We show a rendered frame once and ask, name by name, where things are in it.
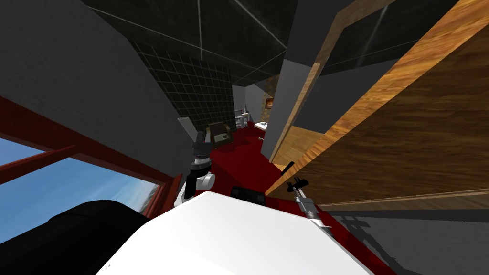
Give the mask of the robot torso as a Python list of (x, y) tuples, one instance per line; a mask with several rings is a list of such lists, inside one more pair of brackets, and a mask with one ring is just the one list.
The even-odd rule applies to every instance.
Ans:
[(206, 191), (139, 228), (96, 275), (374, 275), (313, 221)]

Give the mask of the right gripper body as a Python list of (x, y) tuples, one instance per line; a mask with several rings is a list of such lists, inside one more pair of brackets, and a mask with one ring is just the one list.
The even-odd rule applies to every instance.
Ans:
[(287, 192), (296, 192), (302, 189), (304, 186), (309, 185), (306, 179), (300, 179), (299, 177), (294, 177), (295, 183), (287, 182)]

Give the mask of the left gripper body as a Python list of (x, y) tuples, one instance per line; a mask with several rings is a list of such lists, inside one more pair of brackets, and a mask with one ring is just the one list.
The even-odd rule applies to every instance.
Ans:
[(210, 158), (212, 150), (211, 142), (193, 142), (192, 148), (195, 160)]

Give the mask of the white shelf unit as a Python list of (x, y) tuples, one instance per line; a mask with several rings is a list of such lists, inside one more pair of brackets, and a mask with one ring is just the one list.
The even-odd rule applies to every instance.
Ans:
[(237, 129), (243, 129), (248, 127), (250, 114), (248, 113), (246, 107), (244, 109), (235, 110), (235, 123)]

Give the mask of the brown wooden door leaf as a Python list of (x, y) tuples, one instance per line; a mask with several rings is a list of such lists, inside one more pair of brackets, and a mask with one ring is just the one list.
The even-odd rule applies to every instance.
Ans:
[(325, 211), (489, 209), (489, 0), (458, 0), (270, 188)]

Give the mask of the red framed window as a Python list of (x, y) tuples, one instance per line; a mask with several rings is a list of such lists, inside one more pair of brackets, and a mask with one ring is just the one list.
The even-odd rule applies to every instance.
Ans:
[(97, 157), (67, 158), (0, 185), (0, 243), (88, 201), (114, 200), (142, 210), (155, 184), (110, 166), (115, 153), (171, 176), (190, 159), (191, 139), (163, 96), (55, 96), (28, 100), (27, 105), (29, 113), (89, 138)]

